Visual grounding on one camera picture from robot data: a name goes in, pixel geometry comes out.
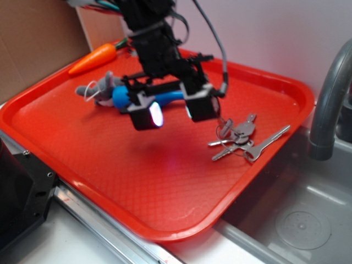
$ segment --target drain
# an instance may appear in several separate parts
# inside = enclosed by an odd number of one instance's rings
[[[321,247],[328,241],[331,226],[327,217],[309,206],[290,206],[275,221],[279,237],[288,245],[304,250]]]

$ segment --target sink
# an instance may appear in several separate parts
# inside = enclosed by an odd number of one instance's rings
[[[308,135],[300,128],[215,226],[266,263],[352,260],[352,144],[336,139],[332,158],[315,161]]]

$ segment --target gray faucet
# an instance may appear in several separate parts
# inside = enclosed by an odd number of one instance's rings
[[[335,133],[352,142],[351,82],[352,39],[335,57],[317,101],[308,143],[308,155],[315,160],[331,158]]]

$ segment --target blue handle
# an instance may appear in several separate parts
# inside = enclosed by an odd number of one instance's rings
[[[121,109],[128,105],[130,98],[127,95],[128,90],[126,86],[116,86],[112,92],[112,100],[117,109]],[[183,100],[181,91],[166,92],[155,96],[156,102],[161,106],[165,106],[175,100]]]

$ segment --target orange tray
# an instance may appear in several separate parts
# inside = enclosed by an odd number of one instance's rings
[[[219,87],[221,61],[203,68]],[[74,78],[69,69],[9,101],[0,110],[0,128],[112,217],[157,242],[182,240],[213,225],[314,106],[304,84],[229,63],[230,87],[220,100],[223,118],[238,124],[256,113],[255,145],[287,124],[291,129],[254,163],[236,155],[213,162],[223,150],[207,146],[216,140],[218,123],[193,123],[183,101],[164,107],[162,128],[136,131],[128,115],[75,94],[77,86],[108,70],[115,76],[140,71],[137,58],[120,51],[115,61]]]

